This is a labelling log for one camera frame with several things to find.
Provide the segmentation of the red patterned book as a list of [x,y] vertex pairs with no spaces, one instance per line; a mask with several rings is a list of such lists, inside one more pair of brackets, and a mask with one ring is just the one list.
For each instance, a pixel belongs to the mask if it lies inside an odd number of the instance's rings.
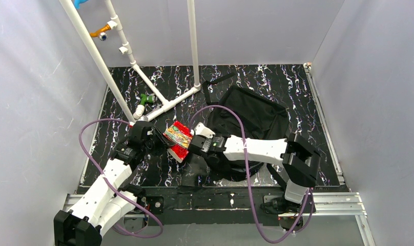
[[180,147],[179,145],[175,144],[168,138],[166,139],[169,141],[168,152],[171,154],[171,156],[174,159],[176,159],[177,162],[182,163],[189,153],[188,149],[184,149]]

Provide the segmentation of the black student backpack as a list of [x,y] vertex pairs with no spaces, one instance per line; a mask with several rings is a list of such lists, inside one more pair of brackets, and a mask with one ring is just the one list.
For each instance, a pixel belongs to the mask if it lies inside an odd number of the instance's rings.
[[236,85],[231,86],[220,100],[212,101],[209,85],[215,85],[235,76],[232,72],[213,81],[205,81],[202,91],[207,105],[215,107],[208,116],[207,127],[215,133],[229,133],[240,137],[241,130],[233,111],[242,121],[245,136],[250,139],[276,140],[286,138],[289,130],[287,110],[283,105],[270,101],[254,91]]

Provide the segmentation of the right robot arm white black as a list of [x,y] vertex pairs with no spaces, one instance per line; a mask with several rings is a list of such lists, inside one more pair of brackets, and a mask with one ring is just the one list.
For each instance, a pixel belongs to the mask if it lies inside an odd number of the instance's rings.
[[242,138],[214,133],[199,123],[188,151],[204,158],[211,167],[230,171],[232,161],[247,159],[266,164],[284,189],[279,197],[261,204],[266,213],[297,212],[306,192],[317,184],[320,152],[298,134],[276,140]]

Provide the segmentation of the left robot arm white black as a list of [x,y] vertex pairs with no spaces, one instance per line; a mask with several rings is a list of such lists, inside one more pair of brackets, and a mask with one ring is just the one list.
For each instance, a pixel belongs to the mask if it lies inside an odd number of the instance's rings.
[[160,131],[148,121],[130,122],[128,133],[111,151],[106,166],[88,154],[100,175],[86,193],[67,211],[54,217],[55,245],[101,245],[106,232],[127,213],[136,209],[149,219],[162,222],[145,205],[137,201],[145,197],[142,187],[123,183],[131,176],[146,154],[167,146]]

